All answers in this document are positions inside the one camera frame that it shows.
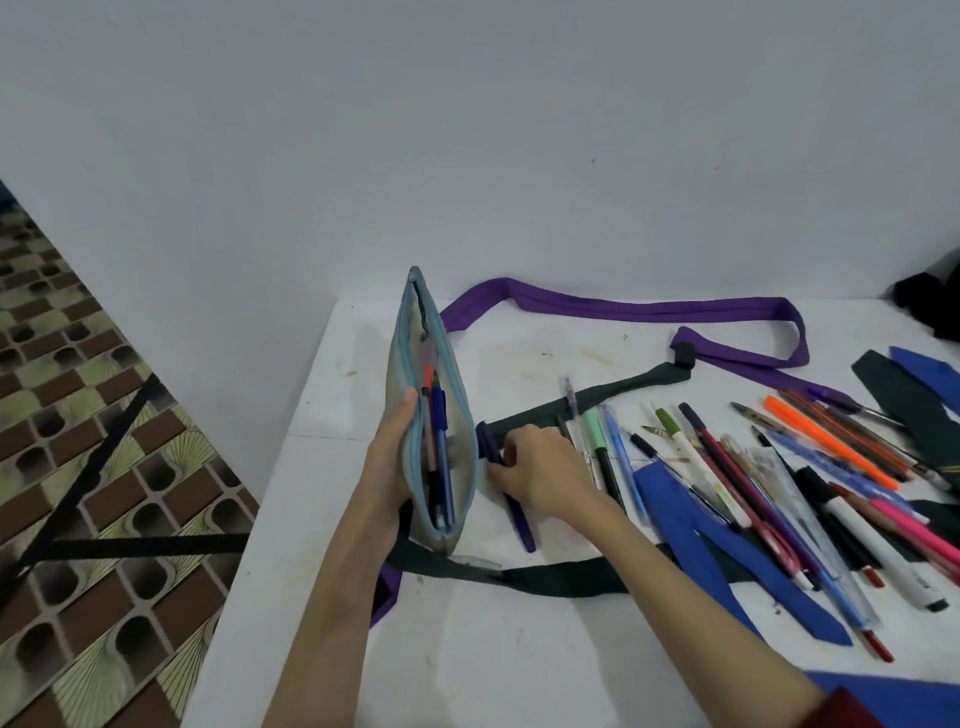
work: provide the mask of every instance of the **forearm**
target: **forearm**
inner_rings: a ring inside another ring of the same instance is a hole
[[[327,547],[264,728],[353,725],[376,577],[396,537],[396,513],[357,494]]]
[[[714,728],[790,728],[825,699],[597,492],[574,527],[623,580]]]

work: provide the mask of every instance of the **green pen cap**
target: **green pen cap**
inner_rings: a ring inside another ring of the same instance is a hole
[[[606,448],[607,440],[603,436],[603,427],[600,426],[600,418],[597,417],[595,409],[589,409],[581,415],[584,422],[587,423],[588,437],[591,440],[590,448]]]
[[[663,425],[663,429],[666,430],[666,433],[670,435],[670,437],[673,437],[680,432],[680,428],[677,426],[677,423],[673,421],[673,418],[670,417],[670,413],[665,409],[662,407],[656,409],[654,410],[654,414],[657,415],[657,419],[660,420],[660,424]]]

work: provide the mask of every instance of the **white wall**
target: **white wall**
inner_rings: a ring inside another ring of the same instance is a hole
[[[33,0],[0,176],[256,491],[338,295],[873,296],[960,236],[955,0]]]

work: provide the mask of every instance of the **person's left arm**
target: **person's left arm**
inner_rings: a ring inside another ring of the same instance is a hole
[[[373,590],[408,498],[399,479],[400,440],[417,407],[408,389],[380,423],[360,481],[330,540],[283,666],[263,728],[348,728],[367,650]]]

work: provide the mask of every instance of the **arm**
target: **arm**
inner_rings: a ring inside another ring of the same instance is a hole
[[[732,617],[598,491],[583,458],[553,430],[508,435],[490,466],[501,490],[569,523],[611,562],[715,728],[796,728],[820,689]]]
[[[283,666],[263,728],[353,725],[367,650],[376,576],[396,540],[400,439],[417,394],[403,395],[367,450],[360,481],[326,548],[324,562]]]

